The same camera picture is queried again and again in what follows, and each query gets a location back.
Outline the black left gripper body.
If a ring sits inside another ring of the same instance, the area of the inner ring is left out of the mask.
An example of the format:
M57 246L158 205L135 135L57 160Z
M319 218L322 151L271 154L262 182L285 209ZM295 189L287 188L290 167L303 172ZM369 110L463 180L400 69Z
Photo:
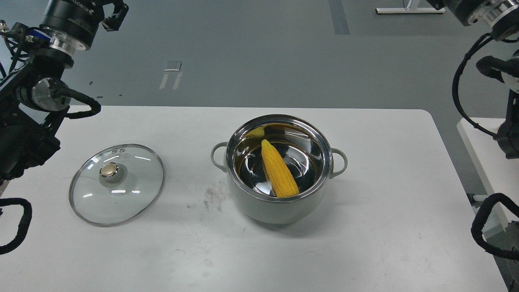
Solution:
M49 37L85 51L100 26L107 32L118 31L128 11L122 0L51 0L39 27Z

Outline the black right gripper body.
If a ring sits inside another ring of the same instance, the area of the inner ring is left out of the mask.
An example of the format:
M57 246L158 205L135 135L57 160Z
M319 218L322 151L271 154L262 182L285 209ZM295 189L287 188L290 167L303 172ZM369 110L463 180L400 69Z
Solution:
M448 9L464 26L485 22L490 28L518 26L517 0L428 0L433 8Z

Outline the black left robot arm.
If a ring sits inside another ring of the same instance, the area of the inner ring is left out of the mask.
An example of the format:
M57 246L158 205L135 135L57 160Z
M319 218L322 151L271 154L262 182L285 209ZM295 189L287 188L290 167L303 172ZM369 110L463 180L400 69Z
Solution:
M100 113L93 98L62 81L76 51L89 50L99 26L118 31L128 13L122 0L51 0L39 27L1 21L1 39L11 54L1 68L1 181L44 165L60 148L55 137L65 118Z

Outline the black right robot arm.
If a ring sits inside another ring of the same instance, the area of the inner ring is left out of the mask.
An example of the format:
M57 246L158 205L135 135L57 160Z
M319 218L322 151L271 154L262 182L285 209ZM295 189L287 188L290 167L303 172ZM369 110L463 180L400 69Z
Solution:
M491 136L507 159L517 159L519 157L518 52L514 52L512 57L507 60L485 56L479 59L475 65L480 74L505 84L509 89L506 118L497 132L489 131L469 118L462 108L459 97L461 75L468 61L480 49L491 41L506 44L518 43L518 39L510 39L510 36L517 34L519 29L517 0L430 0L429 4L437 10L447 8L464 26L483 21L491 28L489 33L485 33L475 41L456 69L452 81L452 98L458 113L464 120L478 131Z

